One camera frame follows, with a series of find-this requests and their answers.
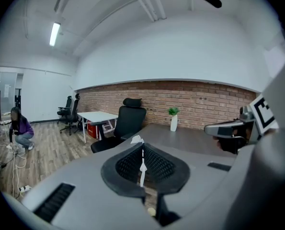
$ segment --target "purple jacket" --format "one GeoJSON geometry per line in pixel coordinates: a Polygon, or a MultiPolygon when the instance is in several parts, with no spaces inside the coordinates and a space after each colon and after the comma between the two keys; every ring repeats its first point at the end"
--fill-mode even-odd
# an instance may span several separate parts
{"type": "MultiPolygon", "coordinates": [[[[10,125],[10,130],[9,130],[9,140],[12,142],[12,132],[13,132],[13,127],[12,124],[10,125]]],[[[34,135],[34,130],[27,121],[25,117],[20,118],[20,124],[19,124],[19,130],[18,130],[18,135],[28,133],[31,134],[32,136],[34,135]]]]}

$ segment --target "fluorescent light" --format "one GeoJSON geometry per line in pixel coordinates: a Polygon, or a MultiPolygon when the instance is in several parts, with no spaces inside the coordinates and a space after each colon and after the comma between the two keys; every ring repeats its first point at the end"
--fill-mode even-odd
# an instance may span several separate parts
{"type": "Polygon", "coordinates": [[[60,23],[55,22],[53,24],[53,28],[52,28],[52,33],[51,33],[51,39],[50,39],[50,45],[54,46],[55,45],[55,41],[57,38],[57,34],[60,28],[60,23]]]}

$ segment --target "green plant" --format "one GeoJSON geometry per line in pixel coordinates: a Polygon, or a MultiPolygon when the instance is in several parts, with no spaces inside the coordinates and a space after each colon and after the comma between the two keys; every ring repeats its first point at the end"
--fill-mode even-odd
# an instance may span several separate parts
{"type": "Polygon", "coordinates": [[[169,108],[169,115],[175,116],[180,110],[177,107],[170,107],[169,108]]]}

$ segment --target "potted plant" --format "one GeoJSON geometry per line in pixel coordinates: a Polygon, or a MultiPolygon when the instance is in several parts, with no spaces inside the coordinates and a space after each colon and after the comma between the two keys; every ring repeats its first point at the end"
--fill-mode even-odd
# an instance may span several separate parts
{"type": "Polygon", "coordinates": [[[172,115],[170,130],[175,131],[177,127],[177,113],[180,110],[177,107],[169,108],[169,115],[172,115]]]}

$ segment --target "red brick wall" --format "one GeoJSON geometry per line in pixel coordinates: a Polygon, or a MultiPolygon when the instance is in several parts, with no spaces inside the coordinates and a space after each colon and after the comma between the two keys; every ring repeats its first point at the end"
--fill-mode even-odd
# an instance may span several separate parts
{"type": "Polygon", "coordinates": [[[142,98],[145,125],[170,125],[168,108],[177,106],[179,127],[203,129],[205,125],[233,120],[239,109],[255,99],[254,92],[221,84],[191,81],[148,81],[111,84],[79,91],[79,112],[118,114],[122,101],[142,98]]]}

